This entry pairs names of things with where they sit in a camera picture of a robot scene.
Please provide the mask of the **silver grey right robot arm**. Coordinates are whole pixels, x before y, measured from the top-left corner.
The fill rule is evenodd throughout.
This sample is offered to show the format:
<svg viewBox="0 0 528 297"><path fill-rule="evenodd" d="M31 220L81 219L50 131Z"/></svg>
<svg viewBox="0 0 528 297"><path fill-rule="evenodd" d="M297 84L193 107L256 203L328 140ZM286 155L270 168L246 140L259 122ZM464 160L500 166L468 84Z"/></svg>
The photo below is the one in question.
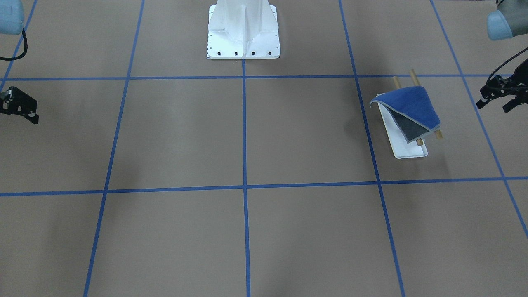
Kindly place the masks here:
<svg viewBox="0 0 528 297"><path fill-rule="evenodd" d="M0 32L4 35L21 35L23 51L14 57L1 57L2 61L16 61L28 53L28 38L24 27L24 7L20 0L0 2ZM36 125L39 122L38 101L15 86L1 92L1 113L16 115Z"/></svg>

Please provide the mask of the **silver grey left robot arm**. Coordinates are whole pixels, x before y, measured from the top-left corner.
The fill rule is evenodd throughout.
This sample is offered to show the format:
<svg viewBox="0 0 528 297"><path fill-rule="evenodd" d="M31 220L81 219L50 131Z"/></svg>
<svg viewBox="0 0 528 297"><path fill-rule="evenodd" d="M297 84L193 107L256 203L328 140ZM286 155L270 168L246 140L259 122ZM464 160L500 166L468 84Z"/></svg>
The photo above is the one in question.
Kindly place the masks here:
<svg viewBox="0 0 528 297"><path fill-rule="evenodd" d="M527 34L528 2L526 0L497 0L496 5L497 9L487 17L487 34L490 40L512 39ZM477 109L483 109L492 100L507 96L512 96L512 99L503 106L505 113L527 103L528 61L524 60L520 63L513 75L507 78L498 74L505 65L526 52L526 48L522 49L492 71L485 85L480 89L481 99L476 103Z"/></svg>

